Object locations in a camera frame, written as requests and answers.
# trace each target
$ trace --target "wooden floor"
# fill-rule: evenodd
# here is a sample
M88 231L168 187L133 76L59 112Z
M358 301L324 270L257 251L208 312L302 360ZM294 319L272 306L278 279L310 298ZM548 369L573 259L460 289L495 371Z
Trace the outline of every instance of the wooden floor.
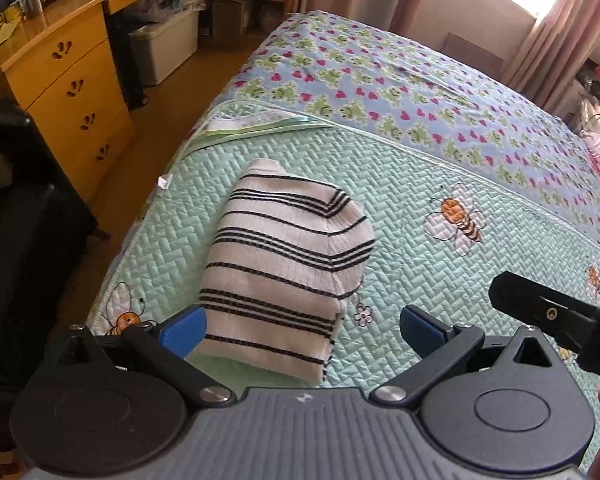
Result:
M150 102L132 112L136 137L96 192L93 211L111 240L90 240L67 283L58 324L84 322L109 263L189 130L260 44L248 36L233 46L201 38L198 51L163 83L147 88Z

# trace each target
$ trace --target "metal screw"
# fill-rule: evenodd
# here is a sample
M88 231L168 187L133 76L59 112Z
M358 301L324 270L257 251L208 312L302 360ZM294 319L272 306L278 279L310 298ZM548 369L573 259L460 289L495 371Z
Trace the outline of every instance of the metal screw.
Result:
M407 396L407 392L400 386L380 386L376 390L376 397L384 402L400 402Z
M200 399L217 404L231 399L231 391L224 386L208 386L200 390Z

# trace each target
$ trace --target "blue gripper pad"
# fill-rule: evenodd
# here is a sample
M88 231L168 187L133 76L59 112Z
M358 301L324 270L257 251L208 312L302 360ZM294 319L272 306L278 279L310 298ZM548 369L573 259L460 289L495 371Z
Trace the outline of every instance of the blue gripper pad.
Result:
M452 337L453 329L413 305L400 313L400 335L418 354L425 358Z
M191 305L154 328L162 346L185 358L206 334L206 313L199 305Z

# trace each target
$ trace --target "chair leg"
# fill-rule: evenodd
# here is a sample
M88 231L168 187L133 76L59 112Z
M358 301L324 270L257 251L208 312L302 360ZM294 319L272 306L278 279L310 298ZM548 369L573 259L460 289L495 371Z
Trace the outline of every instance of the chair leg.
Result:
M103 242L111 239L111 233L107 233L104 229L100 229L99 227L96 227L93 233L91 233L91 236L96 237Z

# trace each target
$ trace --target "cardboard box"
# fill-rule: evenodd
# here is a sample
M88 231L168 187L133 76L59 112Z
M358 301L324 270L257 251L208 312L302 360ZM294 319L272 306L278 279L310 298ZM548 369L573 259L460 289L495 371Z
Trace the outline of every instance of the cardboard box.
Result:
M251 25L251 5L251 0L214 1L214 38L230 40L244 36Z

